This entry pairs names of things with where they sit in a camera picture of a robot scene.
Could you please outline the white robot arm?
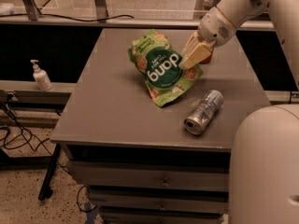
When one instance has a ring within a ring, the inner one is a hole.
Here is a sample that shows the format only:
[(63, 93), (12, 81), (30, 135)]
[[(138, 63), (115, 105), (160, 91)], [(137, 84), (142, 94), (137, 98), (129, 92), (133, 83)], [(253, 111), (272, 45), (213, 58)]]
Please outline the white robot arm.
[[(267, 12), (294, 80), (299, 80), (299, 0), (220, 0), (199, 21), (180, 65), (193, 67), (246, 21)], [(247, 116), (230, 161), (228, 224), (299, 224), (299, 104)]]

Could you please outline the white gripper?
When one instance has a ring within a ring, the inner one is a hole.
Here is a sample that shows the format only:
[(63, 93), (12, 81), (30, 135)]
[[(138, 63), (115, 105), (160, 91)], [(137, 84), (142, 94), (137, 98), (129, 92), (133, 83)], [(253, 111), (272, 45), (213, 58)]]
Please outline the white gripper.
[(217, 8), (213, 7), (200, 20), (198, 33), (193, 32), (185, 44), (179, 67), (188, 70), (207, 58), (213, 47), (226, 44), (236, 32), (235, 26)]

